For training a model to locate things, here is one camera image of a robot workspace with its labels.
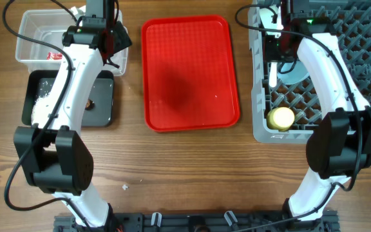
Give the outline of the light blue plate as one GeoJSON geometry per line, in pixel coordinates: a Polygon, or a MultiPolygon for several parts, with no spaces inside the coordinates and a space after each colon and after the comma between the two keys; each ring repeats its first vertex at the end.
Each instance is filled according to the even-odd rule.
{"type": "Polygon", "coordinates": [[[293,70],[289,73],[284,73],[286,71],[289,71],[292,67],[293,63],[279,63],[278,64],[278,73],[277,78],[286,85],[296,84],[307,77],[309,77],[309,73],[304,66],[304,64],[300,61],[296,62],[296,65],[294,66],[293,70]]]}

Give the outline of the white plastic spoon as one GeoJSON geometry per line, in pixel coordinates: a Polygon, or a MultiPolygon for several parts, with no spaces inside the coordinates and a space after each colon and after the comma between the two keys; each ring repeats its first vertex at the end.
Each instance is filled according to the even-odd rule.
{"type": "Polygon", "coordinates": [[[271,88],[274,88],[277,85],[277,68],[278,63],[277,62],[271,62],[270,68],[269,68],[269,86],[271,88]]]}

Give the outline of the mint green bowl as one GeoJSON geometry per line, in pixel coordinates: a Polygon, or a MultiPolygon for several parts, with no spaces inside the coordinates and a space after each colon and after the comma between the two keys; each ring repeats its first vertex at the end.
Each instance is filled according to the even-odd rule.
{"type": "Polygon", "coordinates": [[[266,29],[277,29],[277,24],[273,22],[274,13],[266,8],[260,9],[260,20],[266,29]]]}

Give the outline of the red snack wrapper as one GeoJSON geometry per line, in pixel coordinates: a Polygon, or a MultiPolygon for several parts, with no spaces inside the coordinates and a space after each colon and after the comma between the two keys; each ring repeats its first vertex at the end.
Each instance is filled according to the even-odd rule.
{"type": "Polygon", "coordinates": [[[48,61],[60,61],[62,59],[62,53],[49,52],[46,59],[48,61]]]}

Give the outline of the yellow plastic cup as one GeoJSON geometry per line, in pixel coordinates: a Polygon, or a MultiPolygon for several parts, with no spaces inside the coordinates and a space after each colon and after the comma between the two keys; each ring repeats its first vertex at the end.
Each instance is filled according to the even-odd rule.
{"type": "Polygon", "coordinates": [[[267,127],[272,130],[287,131],[294,124],[294,119],[294,112],[290,108],[275,108],[267,114],[267,127]]]}

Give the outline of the orange carrot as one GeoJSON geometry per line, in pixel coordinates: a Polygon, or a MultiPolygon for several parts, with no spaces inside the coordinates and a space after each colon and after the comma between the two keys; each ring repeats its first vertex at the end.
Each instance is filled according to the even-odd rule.
{"type": "Polygon", "coordinates": [[[85,106],[85,110],[93,109],[94,105],[95,105],[94,102],[91,99],[88,99],[86,106],[85,106]]]}

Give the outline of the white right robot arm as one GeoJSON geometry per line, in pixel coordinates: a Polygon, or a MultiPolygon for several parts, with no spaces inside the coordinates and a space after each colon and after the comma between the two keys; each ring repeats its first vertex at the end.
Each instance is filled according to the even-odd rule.
{"type": "Polygon", "coordinates": [[[352,190],[358,173],[371,166],[371,106],[348,71],[329,19],[292,18],[282,25],[273,58],[305,66],[323,117],[307,141],[309,169],[286,201],[292,219],[312,222],[338,189],[352,190]]]}

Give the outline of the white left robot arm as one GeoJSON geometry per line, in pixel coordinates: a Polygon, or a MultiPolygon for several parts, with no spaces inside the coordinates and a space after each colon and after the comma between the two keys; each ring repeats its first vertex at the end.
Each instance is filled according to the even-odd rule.
{"type": "Polygon", "coordinates": [[[120,223],[112,207],[91,182],[93,157],[81,128],[95,79],[132,42],[120,21],[101,25],[90,18],[82,26],[70,26],[62,43],[50,93],[35,105],[31,127],[15,131],[19,162],[14,170],[23,169],[29,185],[51,194],[51,202],[65,203],[84,230],[116,231],[120,223]]]}

